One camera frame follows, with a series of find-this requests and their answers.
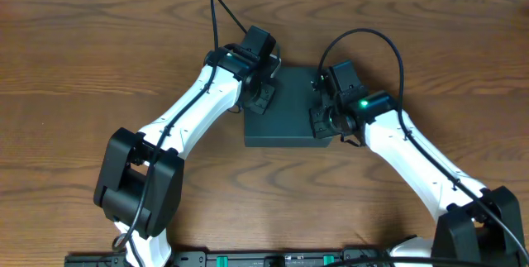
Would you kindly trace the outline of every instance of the green indicator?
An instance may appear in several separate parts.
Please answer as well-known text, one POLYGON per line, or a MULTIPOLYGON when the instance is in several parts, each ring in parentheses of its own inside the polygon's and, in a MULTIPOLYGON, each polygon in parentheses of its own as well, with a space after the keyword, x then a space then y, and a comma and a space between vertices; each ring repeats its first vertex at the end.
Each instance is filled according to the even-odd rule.
POLYGON ((330 263, 334 263, 334 255, 324 255, 323 265, 329 265, 330 263))
POLYGON ((228 267, 228 257, 217 257, 217 267, 228 267))

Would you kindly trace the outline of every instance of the wooden table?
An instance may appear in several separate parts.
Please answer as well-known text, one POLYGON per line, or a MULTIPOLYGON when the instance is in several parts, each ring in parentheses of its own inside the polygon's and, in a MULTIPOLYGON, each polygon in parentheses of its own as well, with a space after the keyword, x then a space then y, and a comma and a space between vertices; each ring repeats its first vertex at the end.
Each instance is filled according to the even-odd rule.
MULTIPOLYGON (((270 31, 287 65, 315 65, 343 31, 391 37, 405 108, 450 159, 518 197, 529 232, 527 0, 225 0, 270 31)), ((0 0, 0 265, 61 265, 108 251, 117 230, 93 205, 110 135, 157 118, 212 48, 208 0, 0 0)), ((221 44, 242 39, 217 9, 221 44)), ((391 50, 343 40, 373 90, 396 94, 391 50)), ((214 123, 188 157, 174 246, 277 250, 388 245, 432 236, 415 193, 368 149, 245 148, 242 115, 214 123)))

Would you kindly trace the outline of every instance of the wood grain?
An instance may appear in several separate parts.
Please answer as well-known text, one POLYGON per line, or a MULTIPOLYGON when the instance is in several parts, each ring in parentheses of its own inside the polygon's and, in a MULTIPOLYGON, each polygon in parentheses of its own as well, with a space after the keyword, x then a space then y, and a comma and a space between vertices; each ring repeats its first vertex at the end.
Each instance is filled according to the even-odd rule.
MULTIPOLYGON (((405 108, 489 187, 507 185, 529 228, 528 0, 225 0, 275 36, 285 64, 315 65, 343 31, 390 36, 406 66, 405 108)), ((218 12, 221 43, 241 40, 218 12)), ((61 265, 110 250, 93 188, 110 135, 137 130, 193 83, 212 47, 208 0, 0 0, 0 265, 61 265)), ((369 35, 352 58, 373 90, 397 90, 391 50, 369 35)), ((210 250, 387 245, 434 225, 397 173, 366 149, 245 148, 223 115, 186 161, 169 227, 210 250)))

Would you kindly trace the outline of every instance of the tabletop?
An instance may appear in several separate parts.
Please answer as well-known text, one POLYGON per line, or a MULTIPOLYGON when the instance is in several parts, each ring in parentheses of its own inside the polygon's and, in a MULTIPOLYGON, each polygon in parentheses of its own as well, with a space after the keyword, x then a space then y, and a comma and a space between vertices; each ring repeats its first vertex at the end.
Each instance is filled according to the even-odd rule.
MULTIPOLYGON (((490 188, 506 185, 529 229, 527 0, 224 0, 245 26, 311 65, 342 32, 372 27, 400 49, 404 108, 422 133, 490 188)), ((119 127, 139 130, 197 78, 213 47, 209 0, 0 0, 0 265, 61 265, 109 251, 117 229, 93 190, 119 127)), ((241 31, 217 8, 220 43, 241 31)), ((344 39, 373 91, 398 66, 372 35, 344 39)), ((209 250, 339 249, 431 237, 434 221, 367 148, 245 148, 223 114, 185 164, 170 243, 209 250)))

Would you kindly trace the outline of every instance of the cable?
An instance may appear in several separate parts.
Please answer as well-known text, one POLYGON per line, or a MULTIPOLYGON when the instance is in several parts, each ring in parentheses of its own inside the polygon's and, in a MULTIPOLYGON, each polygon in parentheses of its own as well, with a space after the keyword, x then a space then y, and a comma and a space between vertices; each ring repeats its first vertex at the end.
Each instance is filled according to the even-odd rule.
MULTIPOLYGON (((233 13, 230 11, 230 9, 226 6, 226 4, 222 0, 218 0, 221 5, 226 9, 228 14, 230 14, 231 18, 236 22, 236 24, 243 30, 243 32, 247 32, 246 29, 241 25, 241 23, 235 18, 233 13)), ((136 229, 136 226, 138 224, 138 221, 140 220, 141 211, 143 210, 143 207, 145 206, 145 200, 147 196, 147 192, 149 190, 150 185, 150 179, 152 178, 152 174, 154 173, 154 167, 155 162, 158 159, 158 155, 161 150, 161 146, 164 143, 165 137, 170 133, 171 128, 174 126, 176 121, 210 88, 211 84, 213 83, 213 79, 215 78, 215 73, 217 72, 217 64, 219 60, 218 56, 218 32, 217 32, 217 17, 215 16, 215 2, 214 0, 210 0, 210 7, 212 10, 212 25, 213 25, 213 44, 214 44, 214 55, 213 55, 213 66, 212 66, 212 73, 209 76, 209 80, 204 84, 204 87, 200 90, 200 92, 197 93, 197 95, 189 101, 188 104, 186 104, 180 112, 171 119, 171 121, 164 127, 164 130, 162 131, 162 134, 160 138, 158 139, 158 143, 156 143, 156 147, 154 149, 153 155, 150 158, 149 161, 149 168, 147 168, 147 175, 145 177, 145 185, 143 186, 143 190, 141 192, 140 201, 138 203, 138 207, 136 209, 136 214, 134 216, 134 219, 132 220, 131 226, 129 226, 129 229, 126 233, 122 233, 120 236, 116 237, 114 242, 112 243, 112 250, 113 251, 119 251, 122 250, 127 242, 131 243, 132 248, 132 254, 135 256, 136 261, 138 262, 138 265, 140 267, 143 267, 143 264, 141 263, 141 260, 139 260, 139 255, 137 254, 136 246, 134 246, 134 242, 132 242, 131 237, 132 233, 136 229)))
POLYGON ((336 263, 330 263, 325 267, 342 267, 342 266, 356 266, 360 264, 394 264, 394 263, 408 263, 418 265, 435 265, 436 267, 492 267, 491 265, 485 265, 475 262, 467 262, 462 260, 453 259, 440 259, 440 258, 421 258, 421 257, 374 257, 374 258, 357 258, 351 260, 343 260, 336 263))
POLYGON ((465 193, 469 198, 472 199, 490 218, 492 218, 506 233, 511 239, 514 241, 514 243, 517 245, 517 248, 521 251, 522 255, 525 257, 526 262, 529 263, 529 253, 527 253, 526 248, 523 246, 523 244, 516 238, 514 233, 492 212, 479 198, 472 193, 466 186, 464 186, 461 183, 461 180, 454 175, 452 175, 449 171, 445 169, 441 164, 439 164, 433 157, 431 157, 430 154, 428 154, 422 146, 417 143, 415 138, 413 136, 410 136, 412 133, 406 128, 406 125, 404 124, 403 120, 403 97, 404 97, 404 65, 403 65, 403 59, 398 52, 397 47, 395 44, 384 34, 382 34, 379 31, 370 29, 370 28, 357 28, 351 31, 347 31, 343 33, 341 36, 338 36, 325 50, 323 53, 322 59, 320 60, 320 64, 317 67, 317 76, 322 75, 322 66, 323 62, 325 61, 325 58, 329 51, 331 50, 332 46, 334 46, 339 40, 343 39, 344 37, 356 33, 356 32, 368 32, 374 35, 377 35, 384 39, 386 43, 388 43, 391 46, 391 49, 393 50, 393 53, 397 57, 398 61, 398 74, 399 74, 399 83, 398 83, 398 100, 397 100, 397 114, 398 114, 398 122, 403 129, 405 137, 407 137, 410 142, 415 146, 415 148, 425 157, 427 160, 431 162, 443 175, 445 175, 457 188, 459 188, 463 193, 465 193))

